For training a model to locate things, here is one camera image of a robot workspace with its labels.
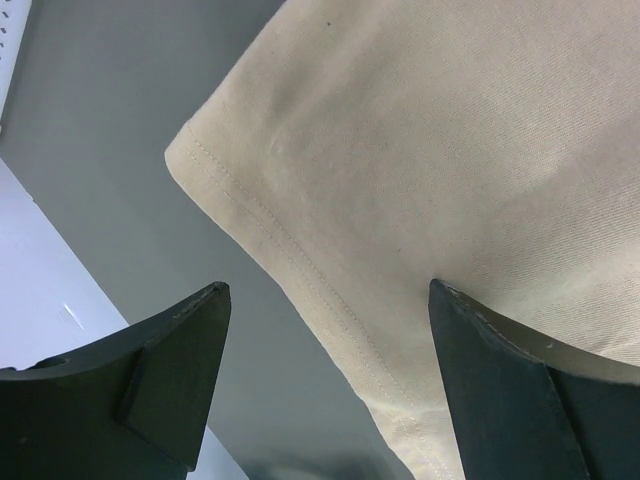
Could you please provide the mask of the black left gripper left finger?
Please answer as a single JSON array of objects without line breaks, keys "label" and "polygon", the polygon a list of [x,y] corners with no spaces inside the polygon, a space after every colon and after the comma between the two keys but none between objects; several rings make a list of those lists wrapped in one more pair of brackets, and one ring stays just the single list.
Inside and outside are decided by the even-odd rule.
[{"label": "black left gripper left finger", "polygon": [[196,468],[231,316],[212,283],[83,347],[1,372],[5,479],[183,479]]}]

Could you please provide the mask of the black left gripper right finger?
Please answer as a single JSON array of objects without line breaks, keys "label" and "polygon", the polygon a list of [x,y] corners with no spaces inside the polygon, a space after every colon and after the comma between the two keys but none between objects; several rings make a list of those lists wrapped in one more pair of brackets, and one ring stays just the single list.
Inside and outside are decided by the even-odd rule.
[{"label": "black left gripper right finger", "polygon": [[638,367],[549,337],[437,279],[428,308],[466,478],[638,478]]}]

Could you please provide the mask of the beige t shirt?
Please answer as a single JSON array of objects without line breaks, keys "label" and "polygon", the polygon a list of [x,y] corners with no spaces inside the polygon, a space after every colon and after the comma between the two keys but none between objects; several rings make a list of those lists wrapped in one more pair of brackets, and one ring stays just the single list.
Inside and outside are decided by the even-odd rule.
[{"label": "beige t shirt", "polygon": [[288,1],[165,160],[417,479],[463,477],[432,279],[639,360],[635,1]]}]

